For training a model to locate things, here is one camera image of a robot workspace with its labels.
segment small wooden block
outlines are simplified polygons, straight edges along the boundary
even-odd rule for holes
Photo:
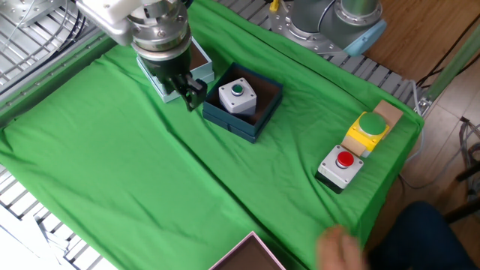
[[[400,120],[400,118],[404,114],[404,112],[384,100],[380,101],[380,103],[376,105],[373,112],[380,114],[385,119],[387,125],[390,127],[382,140],[384,140],[385,137],[389,135],[390,131],[392,131],[393,127],[397,124],[398,120]]]
[[[358,140],[353,139],[351,136],[345,136],[341,145],[357,157],[361,157],[363,152],[367,150],[367,146],[362,145]]]

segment person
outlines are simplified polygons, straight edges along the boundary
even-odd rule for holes
[[[443,216],[426,202],[407,206],[367,257],[341,226],[320,236],[317,256],[319,270],[479,270]]]

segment open box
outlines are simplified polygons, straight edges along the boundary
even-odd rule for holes
[[[215,74],[213,72],[212,60],[202,49],[202,47],[197,43],[195,38],[192,37],[192,44],[190,45],[190,54],[191,54],[191,63],[190,63],[190,72],[194,80],[201,79],[205,83],[210,83],[215,80]],[[140,56],[136,57],[136,61],[142,69],[145,76],[147,76],[150,83],[153,85],[158,95],[162,98],[164,103],[169,103],[176,98],[180,97],[180,94],[177,91],[173,91],[171,94],[167,94],[165,91],[164,85],[158,81],[156,76],[153,76],[149,69],[143,64]]]
[[[218,89],[234,80],[245,78],[256,94],[256,110],[251,116],[232,115],[221,105]],[[280,106],[283,86],[252,70],[232,63],[225,74],[207,94],[203,117],[216,125],[255,143],[275,110]]]
[[[255,232],[250,232],[209,270],[285,270]]]

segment person's hand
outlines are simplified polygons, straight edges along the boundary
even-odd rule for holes
[[[316,244],[319,270],[367,270],[359,244],[341,226],[328,228]]]

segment wooden floor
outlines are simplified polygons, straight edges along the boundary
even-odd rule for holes
[[[480,13],[480,1],[477,0],[464,0],[462,4],[434,0],[383,0],[382,3],[389,28],[367,55],[403,77],[414,80],[419,80],[434,67]],[[395,181],[370,234],[365,248],[367,251],[383,239],[395,218],[410,203],[426,200],[445,214],[467,201],[467,183],[453,181],[465,169],[461,155],[454,159],[446,173],[439,173],[460,147],[460,117],[470,119],[475,125],[480,124],[479,74],[480,62],[457,76],[430,110],[424,127],[424,150],[405,165],[402,175],[415,186],[431,182],[437,176],[438,179],[435,184],[420,190],[407,187],[399,179]],[[479,141],[472,135],[468,143],[471,146]],[[480,219],[470,216],[452,224],[451,228],[480,267]]]

